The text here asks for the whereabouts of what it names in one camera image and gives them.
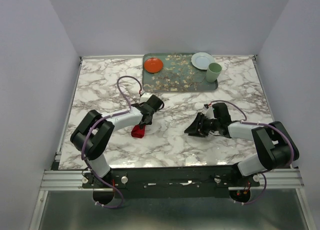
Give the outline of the red cloth napkin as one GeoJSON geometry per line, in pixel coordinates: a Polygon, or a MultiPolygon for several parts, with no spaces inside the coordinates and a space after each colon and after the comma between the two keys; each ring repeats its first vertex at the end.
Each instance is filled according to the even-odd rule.
{"type": "Polygon", "coordinates": [[[134,138],[143,138],[145,136],[145,125],[135,125],[131,131],[131,136],[134,138]]]}

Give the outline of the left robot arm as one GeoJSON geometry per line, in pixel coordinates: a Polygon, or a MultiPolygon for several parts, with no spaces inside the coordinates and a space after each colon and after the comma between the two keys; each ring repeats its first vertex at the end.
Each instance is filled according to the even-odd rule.
{"type": "Polygon", "coordinates": [[[140,99],[140,103],[130,105],[129,110],[114,112],[105,117],[91,110],[70,137],[70,141],[81,152],[81,158],[95,172],[93,181],[101,188],[107,187],[111,181],[111,168],[103,152],[112,133],[133,126],[131,135],[142,138],[145,126],[152,124],[153,115],[164,108],[164,102],[153,94],[143,94],[140,99]]]}

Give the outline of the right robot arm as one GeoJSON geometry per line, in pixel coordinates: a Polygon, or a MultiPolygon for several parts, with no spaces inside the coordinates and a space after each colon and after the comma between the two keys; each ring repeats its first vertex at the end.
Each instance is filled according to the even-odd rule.
{"type": "Polygon", "coordinates": [[[243,120],[233,121],[227,104],[227,101],[206,104],[184,133],[204,138],[210,133],[218,132],[220,137],[254,143],[256,154],[231,168],[230,181],[234,185],[243,185],[248,176],[253,174],[289,167],[299,159],[299,150],[282,122],[253,123],[247,121],[246,115],[243,120]]]}

